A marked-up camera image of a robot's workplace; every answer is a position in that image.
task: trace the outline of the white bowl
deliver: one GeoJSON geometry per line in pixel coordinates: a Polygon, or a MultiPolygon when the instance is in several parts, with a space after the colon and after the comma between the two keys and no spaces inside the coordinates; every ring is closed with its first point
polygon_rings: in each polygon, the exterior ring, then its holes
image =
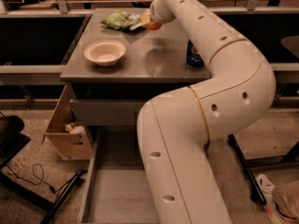
{"type": "Polygon", "coordinates": [[[126,51],[122,42],[115,40],[96,41],[84,50],[87,60],[100,66],[111,66],[118,62],[126,51]]]}

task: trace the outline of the cardboard box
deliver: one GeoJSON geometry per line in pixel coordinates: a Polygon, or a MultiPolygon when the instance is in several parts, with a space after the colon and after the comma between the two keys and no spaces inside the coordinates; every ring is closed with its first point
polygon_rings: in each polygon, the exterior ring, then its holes
{"type": "Polygon", "coordinates": [[[85,132],[68,133],[65,124],[75,122],[69,105],[71,99],[66,87],[55,107],[45,136],[49,138],[64,160],[88,160],[92,146],[85,132]]]}

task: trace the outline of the shoe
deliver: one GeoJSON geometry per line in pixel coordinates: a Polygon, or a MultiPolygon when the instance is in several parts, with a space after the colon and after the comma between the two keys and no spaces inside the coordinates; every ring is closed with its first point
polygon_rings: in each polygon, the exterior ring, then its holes
{"type": "Polygon", "coordinates": [[[270,220],[273,224],[295,224],[297,223],[296,218],[284,217],[278,211],[278,206],[273,200],[272,190],[275,185],[269,180],[266,175],[257,175],[255,177],[265,199],[267,200],[267,205],[263,208],[266,211],[267,215],[270,217],[270,220]]]}

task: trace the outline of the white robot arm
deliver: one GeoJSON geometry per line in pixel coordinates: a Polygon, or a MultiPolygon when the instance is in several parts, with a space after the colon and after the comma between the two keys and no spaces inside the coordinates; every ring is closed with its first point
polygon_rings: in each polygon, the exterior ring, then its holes
{"type": "Polygon", "coordinates": [[[153,98],[139,113],[138,142],[160,220],[232,223],[203,145],[263,115],[275,96],[274,72],[249,40],[197,0],[154,0],[150,16],[178,19],[211,73],[153,98]]]}

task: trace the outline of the floor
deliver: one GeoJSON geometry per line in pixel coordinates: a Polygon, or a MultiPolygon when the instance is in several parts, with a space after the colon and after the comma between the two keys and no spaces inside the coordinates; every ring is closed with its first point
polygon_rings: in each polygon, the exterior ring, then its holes
{"type": "MultiPolygon", "coordinates": [[[[288,107],[285,106],[281,105],[279,109],[270,108],[257,122],[235,133],[235,138],[246,158],[285,154],[299,140],[299,132],[297,132],[299,105],[295,102],[288,107]]],[[[39,163],[43,168],[44,180],[57,189],[76,171],[88,168],[88,161],[63,161],[50,140],[44,137],[55,103],[43,105],[38,102],[31,109],[28,109],[26,105],[5,104],[0,107],[5,115],[21,117],[25,122],[23,133],[32,139],[9,164],[17,175],[38,183],[33,175],[32,165],[39,163]]],[[[249,183],[233,150],[227,144],[227,140],[213,142],[209,148],[209,156],[210,165],[233,223],[270,224],[263,208],[251,201],[249,183]]],[[[2,171],[28,189],[50,201],[55,200],[55,195],[50,192],[45,183],[28,184],[17,180],[8,168],[4,168],[2,171]]],[[[143,169],[124,170],[121,172],[122,175],[120,173],[113,175],[113,171],[115,170],[111,167],[98,171],[103,182],[99,182],[99,186],[94,188],[94,196],[98,197],[100,208],[92,204],[91,217],[88,218],[88,222],[102,224],[159,223],[143,169]],[[130,187],[134,187],[133,194],[128,192],[132,191],[130,187]],[[137,203],[136,200],[142,200],[143,204],[137,203]]],[[[268,170],[264,173],[269,175],[276,185],[299,178],[299,170],[296,167],[268,170]]],[[[36,170],[36,175],[41,176],[40,170],[36,170]]],[[[52,223],[78,223],[78,212],[82,205],[84,187],[85,182],[71,191],[51,221],[52,223]]],[[[40,223],[45,215],[45,211],[0,185],[0,223],[40,223]]]]}

